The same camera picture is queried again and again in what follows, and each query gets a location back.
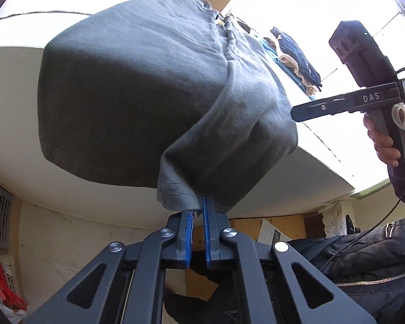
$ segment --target white wall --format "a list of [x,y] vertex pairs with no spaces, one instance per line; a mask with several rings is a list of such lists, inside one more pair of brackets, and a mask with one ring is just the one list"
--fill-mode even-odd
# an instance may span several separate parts
[[[397,201],[398,198],[395,196],[391,185],[364,199],[353,201],[357,224],[355,227],[362,231],[371,228],[393,208]],[[405,204],[401,202],[383,224],[402,218],[405,218]]]
[[[110,242],[140,242],[154,230],[126,228],[71,217],[24,202],[19,257],[28,313],[34,312]],[[184,270],[169,270],[166,283],[186,294]],[[163,323],[175,323],[164,313]]]

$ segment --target triangular cutout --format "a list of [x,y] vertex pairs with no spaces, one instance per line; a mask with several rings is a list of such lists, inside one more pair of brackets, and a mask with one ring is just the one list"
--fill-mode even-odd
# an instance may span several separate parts
[[99,264],[66,297],[67,302],[84,309],[89,309],[95,298],[97,288],[104,276],[107,265]]
[[227,310],[225,312],[227,316],[233,318],[236,322],[238,322],[238,314],[236,310]]
[[317,308],[333,300],[333,294],[299,263],[291,265],[309,308]]

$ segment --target handle grip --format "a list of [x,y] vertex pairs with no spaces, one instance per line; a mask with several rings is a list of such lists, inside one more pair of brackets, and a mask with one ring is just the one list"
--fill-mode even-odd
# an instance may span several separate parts
[[392,119],[392,105],[383,106],[367,112],[367,116],[375,123],[377,132],[389,135],[393,139],[393,147],[400,152],[399,165],[391,168],[392,175],[405,176],[405,131],[400,129]]

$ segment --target black metal linkage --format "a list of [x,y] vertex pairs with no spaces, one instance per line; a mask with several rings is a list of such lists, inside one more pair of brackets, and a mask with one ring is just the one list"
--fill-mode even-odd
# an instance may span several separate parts
[[285,324],[376,323],[287,243],[274,244],[272,254],[275,268],[270,280]]
[[244,324],[276,324],[275,314],[253,240],[244,233],[221,234],[222,242],[236,252],[239,297]]
[[117,323],[130,272],[122,272],[125,247],[108,245],[27,320],[26,324]]
[[158,276],[162,248],[175,240],[172,229],[161,229],[144,240],[123,316],[123,324],[152,324],[158,310]]

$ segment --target blue cloth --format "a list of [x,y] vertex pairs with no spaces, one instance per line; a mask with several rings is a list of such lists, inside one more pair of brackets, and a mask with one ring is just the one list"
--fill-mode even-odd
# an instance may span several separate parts
[[272,47],[270,46],[270,44],[265,41],[264,39],[262,39],[260,36],[255,36],[256,39],[262,44],[262,47],[264,47],[264,50],[266,51],[266,54],[268,54],[273,61],[275,61],[275,63],[282,68],[282,70],[289,75],[289,77],[297,84],[297,86],[299,88],[302,89],[302,91],[312,100],[315,101],[315,96],[314,95],[308,95],[307,93],[307,88],[306,86],[303,85],[303,83],[301,82],[301,79],[292,71],[290,70],[290,68],[288,68],[284,63],[282,63],[281,61],[279,61],[278,59],[278,55],[276,53],[275,50],[272,49]]
[[298,47],[294,39],[291,38],[288,34],[281,32],[277,28],[273,28],[271,30],[271,33],[276,37],[278,37],[279,35],[281,36],[280,39],[278,38],[281,51],[294,58],[294,60],[298,64],[298,70],[300,71],[300,73],[306,78],[306,80],[310,81],[319,89],[322,86],[321,77],[311,65],[311,63],[307,60],[305,54],[303,54],[303,51],[301,51],[300,47]]

